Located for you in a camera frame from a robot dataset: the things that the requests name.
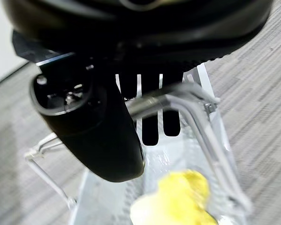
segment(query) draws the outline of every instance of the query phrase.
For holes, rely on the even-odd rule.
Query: screw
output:
[[[205,109],[208,114],[211,114],[212,112],[215,111],[214,105],[212,104],[205,104]]]
[[[94,65],[89,65],[89,66],[86,67],[87,70],[91,70],[93,68],[94,68]]]
[[[75,102],[76,100],[71,94],[68,94],[65,98],[65,101],[68,105],[70,105],[71,103]]]

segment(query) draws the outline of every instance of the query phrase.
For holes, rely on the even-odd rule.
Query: white wire basket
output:
[[[177,137],[165,136],[159,113],[159,143],[143,147],[145,170],[142,176],[123,183],[111,183],[87,172],[70,224],[133,225],[129,217],[130,207],[137,198],[156,192],[158,181],[169,172],[190,169],[207,178],[211,196],[206,211],[218,224],[246,225],[251,203],[238,184],[231,152],[226,151],[216,138],[206,113],[206,104],[215,102],[196,85],[188,84],[128,103],[134,119],[160,109],[179,109],[181,133]],[[141,138],[140,124],[138,121],[137,131]]]

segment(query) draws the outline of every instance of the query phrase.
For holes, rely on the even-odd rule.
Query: yellow sponge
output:
[[[173,172],[159,181],[158,192],[131,206],[133,225],[217,225],[205,211],[210,191],[196,171]]]

